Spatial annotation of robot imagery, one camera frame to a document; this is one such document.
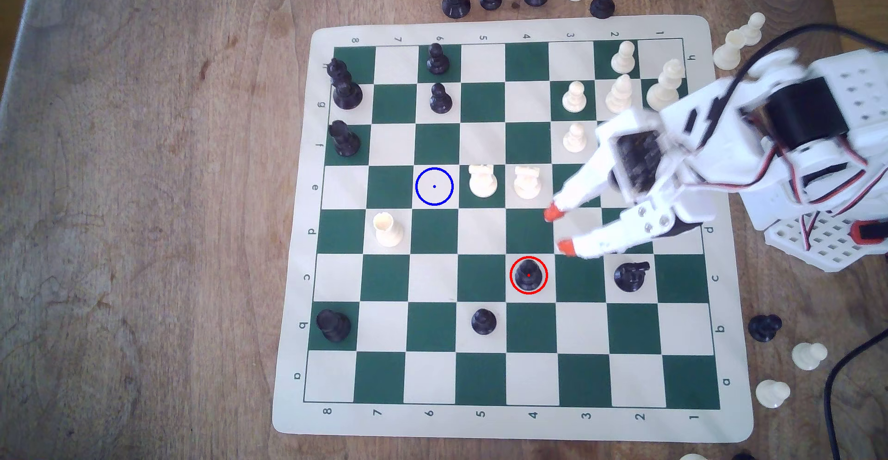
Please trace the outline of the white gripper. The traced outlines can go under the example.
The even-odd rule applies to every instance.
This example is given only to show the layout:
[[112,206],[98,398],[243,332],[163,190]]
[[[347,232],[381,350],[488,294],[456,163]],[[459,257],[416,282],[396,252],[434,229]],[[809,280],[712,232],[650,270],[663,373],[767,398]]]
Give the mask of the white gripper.
[[599,258],[667,233],[677,219],[711,219],[723,193],[765,185],[765,146],[746,115],[761,103],[756,82],[721,78],[660,111],[633,107],[598,128],[597,158],[569,178],[543,212],[553,222],[605,188],[630,208],[620,219],[561,239],[562,254]]

